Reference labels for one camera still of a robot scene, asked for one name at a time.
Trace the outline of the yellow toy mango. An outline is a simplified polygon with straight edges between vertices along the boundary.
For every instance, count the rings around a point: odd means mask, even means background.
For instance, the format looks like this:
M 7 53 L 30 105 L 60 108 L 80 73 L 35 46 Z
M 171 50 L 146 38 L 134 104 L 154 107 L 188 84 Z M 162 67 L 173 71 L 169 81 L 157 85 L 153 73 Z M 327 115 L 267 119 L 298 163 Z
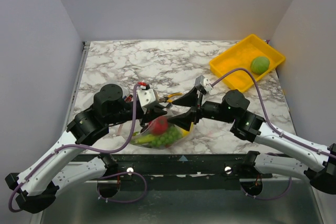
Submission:
M 189 130 L 185 130 L 185 129 L 180 128 L 182 137 L 188 136 L 192 132 L 192 129 L 193 128 L 190 128 Z

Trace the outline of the red toy tomato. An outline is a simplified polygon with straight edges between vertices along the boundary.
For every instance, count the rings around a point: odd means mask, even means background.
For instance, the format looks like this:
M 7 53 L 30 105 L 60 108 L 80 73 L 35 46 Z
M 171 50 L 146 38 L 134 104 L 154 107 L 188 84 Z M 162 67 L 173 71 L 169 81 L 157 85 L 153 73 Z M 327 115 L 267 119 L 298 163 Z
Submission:
M 160 116 L 149 124 L 149 131 L 153 135 L 162 135 L 169 128 L 167 118 Z

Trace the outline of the green toy grapes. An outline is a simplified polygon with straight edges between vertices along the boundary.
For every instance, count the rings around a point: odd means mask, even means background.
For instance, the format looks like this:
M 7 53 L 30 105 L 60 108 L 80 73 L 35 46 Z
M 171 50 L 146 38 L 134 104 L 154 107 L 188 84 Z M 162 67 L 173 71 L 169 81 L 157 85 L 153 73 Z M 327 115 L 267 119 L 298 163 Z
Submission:
M 167 147 L 182 138 L 182 132 L 176 126 L 170 126 L 163 134 L 155 135 L 151 147 Z

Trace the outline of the clear zip top bag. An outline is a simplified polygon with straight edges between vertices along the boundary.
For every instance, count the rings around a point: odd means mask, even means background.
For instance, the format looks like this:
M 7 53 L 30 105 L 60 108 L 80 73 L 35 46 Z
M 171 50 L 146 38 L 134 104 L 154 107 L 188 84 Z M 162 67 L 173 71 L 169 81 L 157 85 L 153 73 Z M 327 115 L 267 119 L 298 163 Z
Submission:
M 164 149 L 176 142 L 181 142 L 192 136 L 194 125 L 186 131 L 175 124 L 169 123 L 170 116 L 164 115 L 149 122 L 140 131 L 134 132 L 130 144 L 146 148 Z

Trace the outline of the toy green onion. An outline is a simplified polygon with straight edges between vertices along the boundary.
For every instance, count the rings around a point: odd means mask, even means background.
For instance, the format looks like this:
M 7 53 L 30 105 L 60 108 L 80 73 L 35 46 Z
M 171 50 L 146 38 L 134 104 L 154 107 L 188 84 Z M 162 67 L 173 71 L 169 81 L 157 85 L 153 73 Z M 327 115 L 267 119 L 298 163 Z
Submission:
M 140 134 L 140 135 L 134 136 L 131 139 L 131 144 L 133 144 L 133 145 L 146 145 L 146 144 L 152 143 L 155 140 L 156 140 L 155 135 L 152 135 L 152 134 L 142 135 L 142 134 Z

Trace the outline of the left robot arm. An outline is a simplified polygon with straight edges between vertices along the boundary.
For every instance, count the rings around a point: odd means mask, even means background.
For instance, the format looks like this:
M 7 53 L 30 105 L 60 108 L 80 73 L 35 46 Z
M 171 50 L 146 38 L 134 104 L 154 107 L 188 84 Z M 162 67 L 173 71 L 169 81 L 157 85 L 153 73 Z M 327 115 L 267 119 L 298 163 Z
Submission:
M 93 95 L 93 103 L 78 113 L 56 143 L 32 166 L 21 173 L 10 173 L 5 181 L 13 191 L 8 208 L 11 212 L 36 214 L 49 207 L 61 192 L 94 178 L 112 179 L 116 166 L 110 154 L 123 150 L 133 135 L 135 122 L 148 123 L 166 115 L 157 93 L 145 83 L 133 88 L 133 100 L 124 99 L 123 89 L 105 84 Z M 130 121 L 126 142 L 107 151 L 93 144 L 109 133 L 109 127 Z

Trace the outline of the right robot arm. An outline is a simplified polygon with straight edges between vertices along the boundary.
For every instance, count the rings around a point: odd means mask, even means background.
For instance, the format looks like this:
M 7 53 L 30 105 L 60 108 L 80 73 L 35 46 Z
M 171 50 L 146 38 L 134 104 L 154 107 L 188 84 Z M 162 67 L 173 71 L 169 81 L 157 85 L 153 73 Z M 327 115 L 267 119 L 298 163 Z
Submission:
M 279 174 L 295 177 L 326 194 L 335 194 L 335 144 L 325 146 L 307 141 L 267 122 L 248 111 L 250 104 L 238 90 L 228 91 L 221 103 L 203 101 L 196 88 L 173 101 L 173 105 L 189 110 L 170 118 L 169 122 L 185 130 L 200 119 L 232 124 L 230 132 L 235 137 L 269 146 L 280 151 L 280 156 L 249 152 L 241 165 L 242 173 L 249 178 L 257 174 Z

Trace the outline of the red black utility knife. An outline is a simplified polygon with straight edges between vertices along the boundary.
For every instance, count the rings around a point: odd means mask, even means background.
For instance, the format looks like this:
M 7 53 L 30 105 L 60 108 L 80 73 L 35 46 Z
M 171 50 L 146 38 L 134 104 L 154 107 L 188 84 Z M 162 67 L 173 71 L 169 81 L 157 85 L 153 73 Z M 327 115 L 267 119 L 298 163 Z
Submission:
M 125 97 L 125 102 L 131 102 L 133 100 L 133 95 L 128 95 L 127 97 Z

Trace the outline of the green toy cabbage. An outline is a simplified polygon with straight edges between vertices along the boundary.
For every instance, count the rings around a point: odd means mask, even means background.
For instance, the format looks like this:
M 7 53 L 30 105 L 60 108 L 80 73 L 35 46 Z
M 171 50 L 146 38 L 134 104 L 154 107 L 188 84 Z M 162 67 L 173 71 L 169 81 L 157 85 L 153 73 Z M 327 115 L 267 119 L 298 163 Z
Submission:
M 269 59 L 265 56 L 259 56 L 251 62 L 250 69 L 254 74 L 261 75 L 269 69 L 269 66 Z

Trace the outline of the yellow plastic tray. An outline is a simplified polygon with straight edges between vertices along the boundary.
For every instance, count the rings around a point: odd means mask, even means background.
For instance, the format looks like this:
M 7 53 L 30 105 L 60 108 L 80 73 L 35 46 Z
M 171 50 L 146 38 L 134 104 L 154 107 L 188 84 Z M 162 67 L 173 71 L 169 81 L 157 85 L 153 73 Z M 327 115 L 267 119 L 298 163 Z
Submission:
M 236 68 L 244 68 L 251 72 L 250 65 L 257 57 L 268 58 L 270 65 L 267 71 L 263 74 L 252 73 L 256 81 L 261 80 L 286 59 L 284 55 L 267 44 L 266 41 L 251 34 L 212 59 L 209 62 L 209 66 L 211 72 L 217 77 L 222 77 L 224 74 Z M 228 77 L 224 78 L 222 82 L 230 89 L 237 89 L 240 92 L 245 92 L 254 85 L 250 76 L 241 70 L 230 74 Z

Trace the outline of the yellow handled pliers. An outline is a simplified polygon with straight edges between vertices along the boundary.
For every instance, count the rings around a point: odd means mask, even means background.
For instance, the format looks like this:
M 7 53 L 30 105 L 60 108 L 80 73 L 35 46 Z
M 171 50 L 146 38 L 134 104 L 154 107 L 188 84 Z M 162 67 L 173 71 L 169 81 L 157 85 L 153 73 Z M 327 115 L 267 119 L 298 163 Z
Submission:
M 183 93 L 180 93 L 180 92 L 168 94 L 166 96 L 159 98 L 159 102 L 160 103 L 172 103 L 175 97 L 180 97 L 182 95 Z

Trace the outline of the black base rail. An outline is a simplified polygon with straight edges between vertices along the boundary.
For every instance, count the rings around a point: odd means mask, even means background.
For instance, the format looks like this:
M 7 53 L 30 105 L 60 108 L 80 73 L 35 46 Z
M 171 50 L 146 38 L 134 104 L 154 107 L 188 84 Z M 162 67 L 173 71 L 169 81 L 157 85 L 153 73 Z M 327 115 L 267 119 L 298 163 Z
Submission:
M 270 178 L 251 164 L 255 154 L 114 154 L 107 174 L 97 183 L 103 194 L 118 191 L 239 190 L 240 181 Z

